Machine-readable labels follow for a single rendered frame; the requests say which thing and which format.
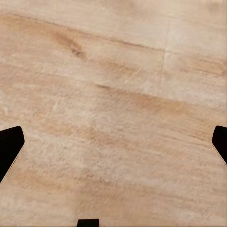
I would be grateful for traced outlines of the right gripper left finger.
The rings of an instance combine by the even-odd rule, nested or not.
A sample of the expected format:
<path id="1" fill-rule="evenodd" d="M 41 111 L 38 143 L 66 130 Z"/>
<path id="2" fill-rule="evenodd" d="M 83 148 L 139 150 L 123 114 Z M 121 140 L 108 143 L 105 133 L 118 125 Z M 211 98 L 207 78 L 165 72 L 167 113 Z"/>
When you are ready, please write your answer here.
<path id="1" fill-rule="evenodd" d="M 0 131 L 0 183 L 25 143 L 20 126 Z"/>

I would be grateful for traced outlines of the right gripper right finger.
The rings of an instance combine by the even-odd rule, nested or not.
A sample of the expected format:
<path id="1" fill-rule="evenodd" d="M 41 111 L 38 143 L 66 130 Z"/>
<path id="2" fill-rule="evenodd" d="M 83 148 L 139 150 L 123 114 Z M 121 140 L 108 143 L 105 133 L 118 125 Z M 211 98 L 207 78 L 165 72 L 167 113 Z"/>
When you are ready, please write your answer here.
<path id="1" fill-rule="evenodd" d="M 216 126 L 213 132 L 212 143 L 227 164 L 227 128 Z"/>

